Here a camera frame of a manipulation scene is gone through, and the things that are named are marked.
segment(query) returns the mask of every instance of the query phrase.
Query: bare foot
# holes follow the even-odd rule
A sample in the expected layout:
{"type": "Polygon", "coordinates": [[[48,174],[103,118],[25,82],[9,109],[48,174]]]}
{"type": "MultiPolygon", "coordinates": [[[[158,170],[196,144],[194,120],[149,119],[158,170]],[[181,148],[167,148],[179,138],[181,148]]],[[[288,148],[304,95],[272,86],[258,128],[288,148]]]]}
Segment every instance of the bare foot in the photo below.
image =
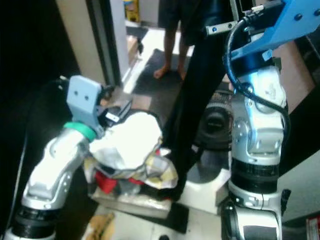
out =
{"type": "Polygon", "coordinates": [[[154,76],[155,79],[160,79],[169,71],[170,71],[170,66],[164,65],[162,68],[156,70],[153,73],[153,76],[154,76]]]}
{"type": "Polygon", "coordinates": [[[183,69],[183,68],[179,68],[178,67],[178,69],[177,69],[177,71],[178,71],[178,74],[180,75],[180,78],[182,79],[182,81],[184,81],[185,80],[185,77],[186,77],[186,72],[185,72],[185,70],[183,69]]]}

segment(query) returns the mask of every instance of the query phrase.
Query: red cloth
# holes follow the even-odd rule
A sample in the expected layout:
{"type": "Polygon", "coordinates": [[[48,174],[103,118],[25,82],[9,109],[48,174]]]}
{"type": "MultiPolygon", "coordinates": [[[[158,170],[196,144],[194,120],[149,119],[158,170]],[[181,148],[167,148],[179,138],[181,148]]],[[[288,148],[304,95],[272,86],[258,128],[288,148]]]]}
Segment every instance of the red cloth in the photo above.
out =
{"type": "Polygon", "coordinates": [[[100,171],[96,171],[95,180],[99,188],[105,193],[111,193],[117,185],[117,180],[106,177],[100,171]]]}
{"type": "Polygon", "coordinates": [[[128,181],[129,181],[130,183],[132,183],[132,184],[137,184],[137,185],[143,185],[143,184],[144,184],[143,181],[135,180],[135,179],[132,178],[132,177],[130,177],[130,178],[128,179],[128,181]]]}

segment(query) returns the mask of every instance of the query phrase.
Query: black cable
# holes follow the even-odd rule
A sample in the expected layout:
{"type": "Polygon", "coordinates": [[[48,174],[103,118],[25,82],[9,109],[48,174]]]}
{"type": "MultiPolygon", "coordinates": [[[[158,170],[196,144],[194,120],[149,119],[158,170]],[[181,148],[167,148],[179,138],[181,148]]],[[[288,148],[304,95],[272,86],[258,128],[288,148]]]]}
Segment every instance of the black cable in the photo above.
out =
{"type": "Polygon", "coordinates": [[[262,210],[262,209],[264,208],[264,205],[265,205],[265,198],[264,198],[264,194],[263,194],[263,193],[261,193],[261,195],[262,195],[262,206],[261,206],[261,209],[260,209],[260,210],[262,210]]]}
{"type": "Polygon", "coordinates": [[[261,98],[261,97],[255,95],[253,92],[250,92],[238,80],[238,78],[236,77],[236,75],[234,73],[234,69],[232,67],[232,55],[231,55],[231,53],[232,53],[232,46],[233,46],[234,39],[235,39],[236,35],[240,31],[242,31],[242,29],[247,27],[249,25],[249,23],[251,21],[254,21],[254,19],[257,18],[257,17],[259,17],[259,16],[256,15],[256,14],[254,14],[254,16],[252,16],[252,17],[245,16],[230,31],[230,33],[229,33],[229,35],[227,37],[227,40],[226,40],[226,44],[225,44],[225,55],[224,55],[224,58],[223,58],[223,63],[224,63],[224,67],[225,67],[227,76],[229,77],[233,87],[238,92],[243,94],[245,97],[253,100],[254,102],[262,104],[262,105],[264,105],[266,107],[269,107],[269,108],[274,109],[274,110],[276,110],[276,111],[281,113],[281,115],[283,117],[283,121],[284,121],[284,126],[283,126],[284,134],[283,134],[283,142],[282,142],[282,150],[281,150],[281,155],[283,156],[283,154],[282,154],[283,153],[283,147],[288,142],[288,138],[289,138],[289,134],[290,134],[290,130],[291,130],[291,123],[290,123],[290,118],[289,118],[288,112],[284,108],[282,108],[281,106],[279,106],[277,104],[274,104],[273,102],[270,102],[268,100],[265,100],[264,98],[261,98]]]}
{"type": "Polygon", "coordinates": [[[19,183],[20,183],[20,178],[21,178],[21,171],[22,171],[22,166],[24,164],[24,160],[25,160],[25,156],[26,156],[26,149],[27,149],[27,145],[28,145],[28,139],[29,139],[28,138],[28,126],[29,126],[28,123],[29,123],[29,120],[30,120],[30,117],[31,117],[32,109],[33,109],[35,103],[37,102],[37,100],[40,98],[40,96],[42,95],[42,93],[44,92],[44,90],[48,86],[50,86],[51,84],[58,84],[59,87],[61,88],[62,87],[61,84],[67,83],[67,82],[68,82],[67,79],[64,78],[64,77],[60,77],[60,79],[56,79],[56,80],[47,82],[46,84],[44,84],[40,88],[40,90],[37,92],[36,96],[33,98],[32,102],[31,102],[31,105],[30,105],[29,110],[28,110],[27,115],[26,115],[23,147],[22,147],[22,152],[21,152],[21,155],[20,155],[18,171],[17,171],[16,179],[15,179],[15,185],[14,185],[13,197],[12,197],[12,202],[11,202],[11,208],[10,208],[9,217],[7,219],[6,226],[5,226],[5,229],[4,229],[4,233],[3,233],[2,238],[1,238],[2,240],[5,239],[6,232],[10,227],[10,223],[12,221],[12,217],[13,217],[14,210],[15,210],[17,194],[18,194],[18,189],[19,189],[19,183]]]}

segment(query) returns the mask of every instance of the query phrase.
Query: robotic arm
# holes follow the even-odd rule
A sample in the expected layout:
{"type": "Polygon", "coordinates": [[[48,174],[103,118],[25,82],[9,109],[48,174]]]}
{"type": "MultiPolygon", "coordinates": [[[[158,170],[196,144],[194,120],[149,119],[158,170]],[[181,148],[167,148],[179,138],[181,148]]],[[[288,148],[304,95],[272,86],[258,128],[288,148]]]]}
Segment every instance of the robotic arm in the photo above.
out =
{"type": "Polygon", "coordinates": [[[227,38],[224,65],[235,96],[229,199],[221,209],[224,240],[282,239],[290,191],[277,191],[277,181],[290,119],[272,50],[319,25],[319,1],[274,0],[246,12],[227,38]],[[235,40],[243,46],[235,49],[235,40]]]}
{"type": "MultiPolygon", "coordinates": [[[[46,145],[42,160],[27,182],[22,207],[12,228],[5,233],[5,240],[55,239],[56,220],[65,204],[73,174],[89,154],[89,143],[104,135],[98,120],[106,113],[106,109],[99,108],[102,94],[104,90],[100,84],[82,76],[71,77],[67,104],[72,122],[66,123],[61,134],[46,145]]],[[[114,121],[104,118],[102,125],[106,127],[114,121]]]]}

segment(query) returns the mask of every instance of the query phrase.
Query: crumpled fabric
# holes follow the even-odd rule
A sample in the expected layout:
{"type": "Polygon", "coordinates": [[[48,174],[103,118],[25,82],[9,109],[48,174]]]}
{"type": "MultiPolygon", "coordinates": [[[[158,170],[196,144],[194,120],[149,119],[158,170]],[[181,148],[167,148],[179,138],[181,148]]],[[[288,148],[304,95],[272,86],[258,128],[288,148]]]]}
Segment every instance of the crumpled fabric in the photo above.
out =
{"type": "Polygon", "coordinates": [[[135,113],[106,131],[105,136],[90,144],[91,157],[84,161],[88,183],[96,170],[108,178],[133,178],[156,188],[174,188],[178,174],[165,157],[170,151],[161,148],[162,132],[154,116],[135,113]]]}

